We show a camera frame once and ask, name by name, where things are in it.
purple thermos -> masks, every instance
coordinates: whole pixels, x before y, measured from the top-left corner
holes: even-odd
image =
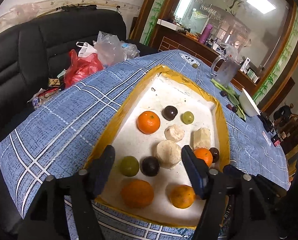
[[[200,38],[199,38],[199,42],[202,44],[206,43],[206,40],[208,39],[210,33],[212,31],[212,25],[211,24],[207,24],[207,26],[205,27],[205,29],[203,30]]]

logo on tablecloth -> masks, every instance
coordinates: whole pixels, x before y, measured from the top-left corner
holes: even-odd
[[[180,55],[180,57],[183,60],[185,60],[186,62],[188,62],[190,65],[196,63],[198,65],[198,67],[200,66],[200,62],[197,59],[195,59],[194,57],[192,57],[192,56],[190,56],[188,54],[181,53],[181,52],[179,52],[179,55]]]

pitcher handle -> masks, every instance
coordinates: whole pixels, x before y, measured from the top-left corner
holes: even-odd
[[[226,61],[227,60],[227,56],[226,55],[220,55],[219,57],[217,57],[216,59],[215,59],[215,61],[212,63],[212,65],[211,65],[211,78],[214,78],[214,77],[216,77],[217,76],[217,73],[215,72],[215,66],[216,66],[216,64],[220,61],[220,60],[224,60],[224,61]]]

sofa backrest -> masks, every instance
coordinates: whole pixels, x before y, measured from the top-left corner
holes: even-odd
[[[0,33],[0,129],[27,101],[70,66],[76,42],[97,40],[99,31],[126,39],[116,11],[81,8],[45,15]]]

green grape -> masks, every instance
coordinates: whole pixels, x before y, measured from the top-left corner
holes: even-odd
[[[133,177],[139,171],[139,162],[133,156],[126,156],[120,163],[120,172],[126,177]]]
[[[194,120],[193,113],[189,111],[183,113],[182,122],[184,122],[185,124],[191,124],[193,120]]]

